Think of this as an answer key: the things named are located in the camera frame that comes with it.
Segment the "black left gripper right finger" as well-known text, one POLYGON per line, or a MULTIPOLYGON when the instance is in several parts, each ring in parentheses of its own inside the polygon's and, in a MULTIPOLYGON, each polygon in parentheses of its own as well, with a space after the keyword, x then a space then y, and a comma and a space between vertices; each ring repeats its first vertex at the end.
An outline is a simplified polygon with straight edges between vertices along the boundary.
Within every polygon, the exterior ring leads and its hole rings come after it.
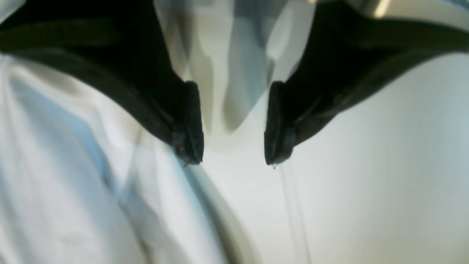
POLYGON ((468 52, 467 0, 319 0, 298 66, 272 83, 268 165, 414 67, 468 52))

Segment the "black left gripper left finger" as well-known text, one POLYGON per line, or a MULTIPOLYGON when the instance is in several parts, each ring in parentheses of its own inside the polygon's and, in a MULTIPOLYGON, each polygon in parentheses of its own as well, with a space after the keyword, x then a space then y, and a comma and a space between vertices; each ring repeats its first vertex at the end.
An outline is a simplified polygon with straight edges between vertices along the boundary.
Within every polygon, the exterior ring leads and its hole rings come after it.
POLYGON ((198 86, 174 72, 152 0, 27 0, 1 23, 1 52, 90 85, 181 160, 202 162, 198 86))

